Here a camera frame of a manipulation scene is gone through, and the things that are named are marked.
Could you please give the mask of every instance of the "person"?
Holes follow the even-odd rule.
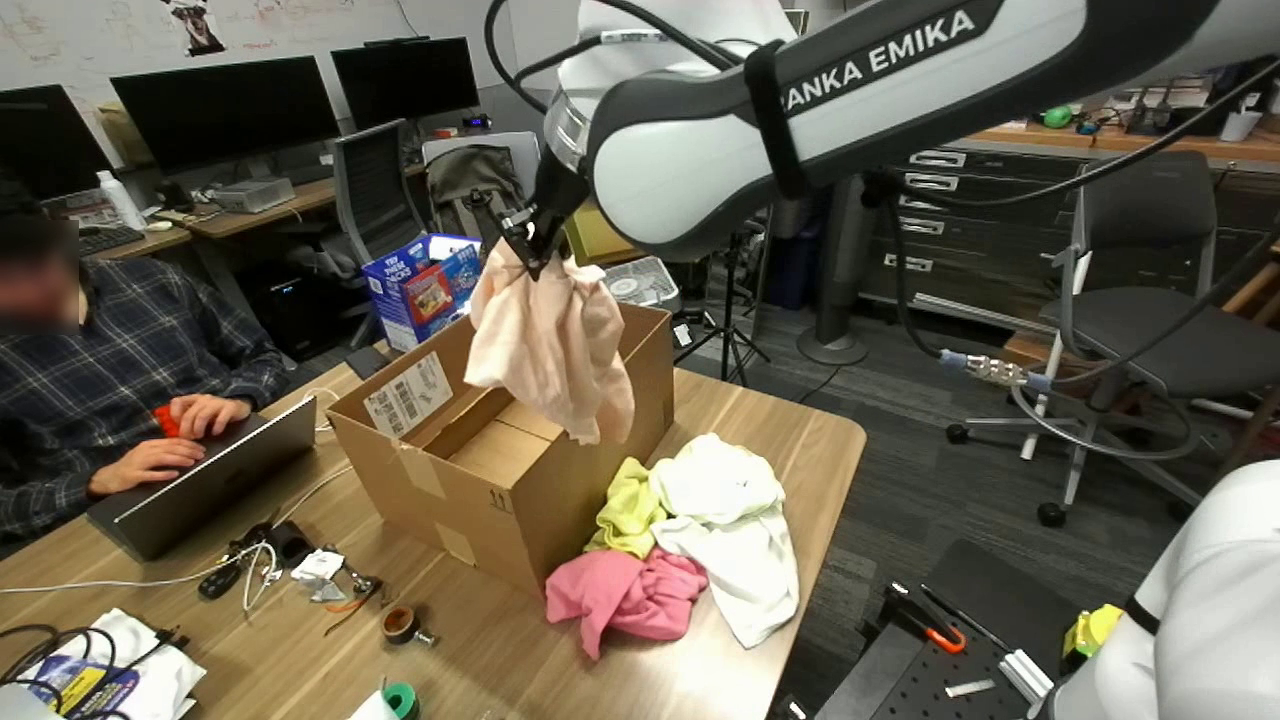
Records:
[[[0,190],[0,263],[26,282],[59,282],[64,271],[69,312],[0,312],[0,550],[71,518],[95,494],[176,480],[292,374],[292,361],[253,321],[219,309],[170,263],[59,261],[50,239],[19,239],[50,222],[14,219],[26,217],[19,208],[23,201]]]

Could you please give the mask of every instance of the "computer monitor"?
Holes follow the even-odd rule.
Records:
[[[469,40],[385,40],[330,51],[355,127],[475,106]]]
[[[59,85],[0,92],[0,172],[37,201],[69,194],[111,166]]]
[[[189,172],[337,136],[310,57],[111,74],[163,172]]]

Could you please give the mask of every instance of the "cardboard box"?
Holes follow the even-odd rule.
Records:
[[[469,321],[337,401],[329,425],[392,528],[538,596],[545,575],[592,540],[620,460],[646,460],[670,428],[666,317],[624,309],[624,325],[620,352],[637,392],[624,449],[576,445],[504,388],[469,388]],[[402,437],[380,430],[368,403],[402,374],[431,374],[425,363],[436,361],[451,395],[440,403],[440,388],[428,388],[436,378],[425,378],[425,407],[440,407]]]
[[[416,234],[365,263],[365,289],[395,352],[412,352],[473,298],[480,242],[456,234]]]

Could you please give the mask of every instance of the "chair wheel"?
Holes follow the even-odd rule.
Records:
[[[1059,505],[1038,505],[1037,514],[1038,514],[1043,528],[1064,528],[1068,523],[1068,509],[1059,509]]]
[[[946,445],[968,445],[968,425],[946,425]]]

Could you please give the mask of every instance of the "wall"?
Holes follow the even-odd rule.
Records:
[[[480,26],[487,0],[176,0],[207,8],[225,51],[189,57],[189,33],[163,0],[0,0],[0,89],[64,85],[83,117],[117,104],[109,74],[236,65],[262,57],[317,57],[329,89],[337,73],[329,48],[353,48],[386,34],[469,34],[482,96],[497,73]],[[500,23],[500,48],[512,51],[512,23]]]

